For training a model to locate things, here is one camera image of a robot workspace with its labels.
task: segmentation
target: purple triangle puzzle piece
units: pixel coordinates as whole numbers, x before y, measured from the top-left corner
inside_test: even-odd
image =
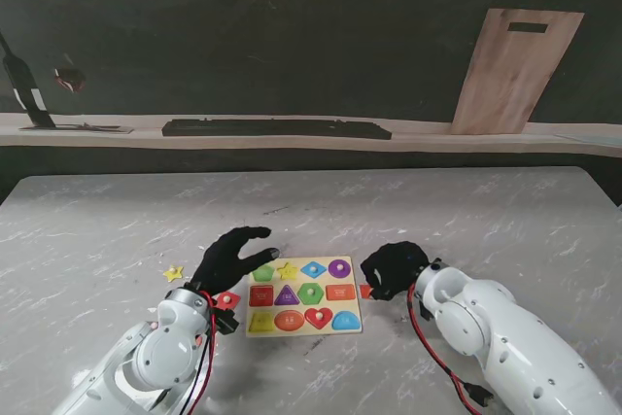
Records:
[[[274,300],[275,305],[298,305],[300,300],[290,286],[285,286]]]

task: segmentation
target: red puzzle piece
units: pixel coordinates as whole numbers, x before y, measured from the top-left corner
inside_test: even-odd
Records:
[[[321,329],[330,323],[330,320],[332,319],[332,311],[330,311],[329,308],[320,308],[319,310],[309,308],[305,311],[304,317],[313,327]]]
[[[233,310],[240,302],[240,295],[233,292],[223,292],[216,297],[216,308],[221,310]]]
[[[361,298],[370,299],[369,294],[371,294],[371,286],[368,284],[360,284],[359,290],[361,291]]]
[[[272,286],[251,286],[249,305],[272,306],[274,301],[274,289]]]

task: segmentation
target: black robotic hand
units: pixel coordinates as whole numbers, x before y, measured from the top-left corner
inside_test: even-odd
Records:
[[[372,287],[371,296],[376,300],[391,300],[407,291],[428,265],[428,257],[419,245],[399,242],[380,247],[363,261],[361,269]]]
[[[203,255],[190,286],[209,295],[219,294],[231,289],[258,267],[279,258],[280,252],[276,248],[268,248],[245,259],[238,257],[249,240],[267,238],[270,232],[267,227],[238,227],[223,235]]]

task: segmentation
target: puzzle board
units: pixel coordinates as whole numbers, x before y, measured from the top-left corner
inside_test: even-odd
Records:
[[[249,276],[247,337],[362,330],[349,257],[279,258]]]

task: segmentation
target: purple circle puzzle piece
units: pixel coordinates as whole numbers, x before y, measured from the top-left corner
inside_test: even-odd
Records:
[[[336,277],[337,279],[343,279],[344,277],[348,277],[350,274],[350,264],[348,261],[344,261],[343,259],[336,259],[331,261],[328,265],[328,272],[332,277]]]

